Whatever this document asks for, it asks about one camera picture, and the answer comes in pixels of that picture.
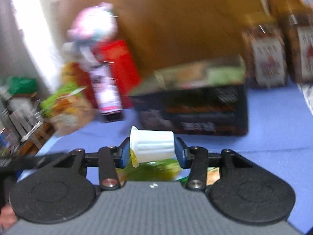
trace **snack bag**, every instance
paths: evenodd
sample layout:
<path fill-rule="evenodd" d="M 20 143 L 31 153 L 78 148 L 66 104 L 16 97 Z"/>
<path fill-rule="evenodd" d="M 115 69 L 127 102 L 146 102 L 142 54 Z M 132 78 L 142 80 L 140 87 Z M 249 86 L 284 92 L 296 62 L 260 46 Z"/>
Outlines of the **snack bag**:
<path fill-rule="evenodd" d="M 219 168 L 208 168 L 207 185 L 212 185 L 219 179 L 220 179 Z M 188 177 L 184 177 L 179 179 L 178 181 L 180 181 L 183 185 L 186 185 L 187 180 Z"/>
<path fill-rule="evenodd" d="M 64 65 L 61 71 L 61 81 L 63 84 L 66 84 L 67 82 L 75 82 L 79 87 L 85 87 L 82 93 L 91 103 L 93 108 L 98 108 L 89 73 L 83 71 L 79 67 L 79 63 L 68 62 L 66 65 Z"/>
<path fill-rule="evenodd" d="M 68 82 L 42 102 L 44 113 L 59 135 L 70 134 L 93 120 L 94 110 L 82 90 L 74 82 Z"/>
<path fill-rule="evenodd" d="M 124 169 L 116 169 L 121 183 L 125 181 L 171 181 L 181 172 L 175 159 L 141 163 L 134 168 L 131 162 Z"/>

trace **white plastic cup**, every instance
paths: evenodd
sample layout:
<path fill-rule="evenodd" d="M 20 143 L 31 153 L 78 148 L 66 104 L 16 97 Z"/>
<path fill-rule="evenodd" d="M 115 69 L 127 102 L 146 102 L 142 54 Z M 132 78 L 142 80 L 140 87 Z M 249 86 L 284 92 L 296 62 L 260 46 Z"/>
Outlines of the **white plastic cup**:
<path fill-rule="evenodd" d="M 130 132 L 130 156 L 134 167 L 140 163 L 173 158 L 174 133 L 165 131 L 138 130 L 135 126 Z"/>

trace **human hand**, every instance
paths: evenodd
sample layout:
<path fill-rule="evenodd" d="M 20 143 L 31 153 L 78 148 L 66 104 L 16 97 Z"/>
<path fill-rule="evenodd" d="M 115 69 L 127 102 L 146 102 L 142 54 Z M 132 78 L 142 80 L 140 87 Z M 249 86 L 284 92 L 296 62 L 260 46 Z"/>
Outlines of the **human hand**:
<path fill-rule="evenodd" d="M 17 218 L 13 212 L 13 209 L 9 204 L 5 205 L 1 209 L 0 214 L 0 226 L 3 227 L 3 229 L 10 228 L 15 222 L 17 221 Z"/>

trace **green plastic bag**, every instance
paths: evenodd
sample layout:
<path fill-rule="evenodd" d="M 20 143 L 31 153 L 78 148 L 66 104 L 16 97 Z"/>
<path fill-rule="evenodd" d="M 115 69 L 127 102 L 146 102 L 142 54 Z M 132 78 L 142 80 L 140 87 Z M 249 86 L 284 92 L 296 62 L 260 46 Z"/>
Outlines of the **green plastic bag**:
<path fill-rule="evenodd" d="M 134 168 L 131 162 L 124 169 L 116 169 L 121 182 L 124 181 L 171 181 L 181 172 L 175 159 L 141 163 Z"/>
<path fill-rule="evenodd" d="M 47 99 L 41 102 L 40 107 L 43 110 L 43 114 L 51 117 L 50 108 L 53 106 L 55 100 L 63 94 L 70 94 L 73 91 L 77 90 L 79 86 L 72 81 L 67 82 L 65 85 L 60 87 L 54 94 L 50 95 Z"/>
<path fill-rule="evenodd" d="M 37 82 L 33 78 L 26 77 L 9 77 L 6 81 L 11 95 L 32 94 L 37 92 Z"/>

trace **metal pivot screw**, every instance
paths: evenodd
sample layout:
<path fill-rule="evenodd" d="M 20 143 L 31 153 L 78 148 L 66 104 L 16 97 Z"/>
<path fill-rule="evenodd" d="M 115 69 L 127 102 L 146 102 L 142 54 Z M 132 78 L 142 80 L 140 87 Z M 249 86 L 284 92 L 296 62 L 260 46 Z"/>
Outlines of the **metal pivot screw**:
<path fill-rule="evenodd" d="M 188 187 L 192 189 L 199 189 L 203 187 L 203 183 L 198 179 L 193 179 L 188 182 Z"/>
<path fill-rule="evenodd" d="M 101 184 L 105 187 L 114 187 L 118 184 L 118 181 L 116 179 L 105 179 Z"/>

